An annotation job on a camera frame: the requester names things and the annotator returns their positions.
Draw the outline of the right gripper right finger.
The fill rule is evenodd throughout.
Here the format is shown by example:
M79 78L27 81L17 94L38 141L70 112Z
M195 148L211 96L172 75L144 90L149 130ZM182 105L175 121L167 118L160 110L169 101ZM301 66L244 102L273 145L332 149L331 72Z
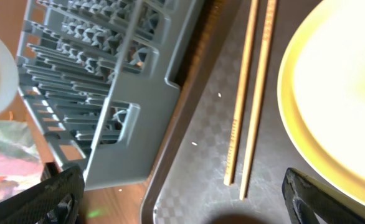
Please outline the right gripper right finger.
M297 169L286 170L282 194L292 223L318 223L318 218L326 223L365 223L365 218L327 193L324 186Z

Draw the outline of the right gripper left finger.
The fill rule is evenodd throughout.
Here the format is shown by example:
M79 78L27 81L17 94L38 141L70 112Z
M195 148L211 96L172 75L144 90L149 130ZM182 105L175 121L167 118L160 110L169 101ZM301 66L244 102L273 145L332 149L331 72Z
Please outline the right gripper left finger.
M39 184L0 202L0 223L78 223L84 188L78 166L45 166Z

